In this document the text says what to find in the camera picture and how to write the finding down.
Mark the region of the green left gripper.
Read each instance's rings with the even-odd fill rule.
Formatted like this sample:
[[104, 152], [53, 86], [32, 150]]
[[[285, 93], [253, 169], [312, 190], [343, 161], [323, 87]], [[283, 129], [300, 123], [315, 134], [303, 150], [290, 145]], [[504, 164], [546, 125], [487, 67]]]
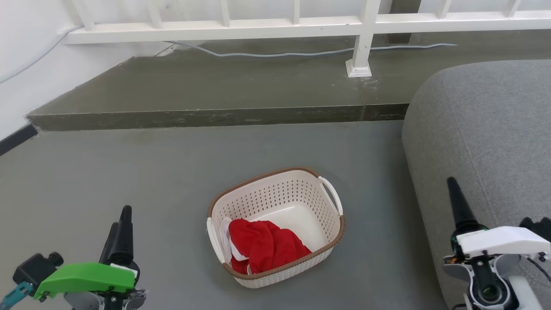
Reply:
[[60, 294], [73, 310], [137, 310], [146, 301], [146, 290], [136, 288], [139, 275], [133, 261], [132, 207], [125, 205], [99, 262], [60, 267], [41, 282], [34, 298], [43, 302]]

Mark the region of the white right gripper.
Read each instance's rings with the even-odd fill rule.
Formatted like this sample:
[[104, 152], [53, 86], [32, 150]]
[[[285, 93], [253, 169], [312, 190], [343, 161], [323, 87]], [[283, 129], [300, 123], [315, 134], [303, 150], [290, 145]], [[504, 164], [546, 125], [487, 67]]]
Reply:
[[470, 281], [474, 277], [474, 258], [487, 258], [492, 272], [507, 278], [514, 273], [522, 257], [549, 259], [550, 242], [522, 227], [489, 229], [474, 216], [457, 179], [447, 178], [455, 230], [453, 232], [464, 258], [452, 262], [444, 259], [443, 271], [455, 279]]

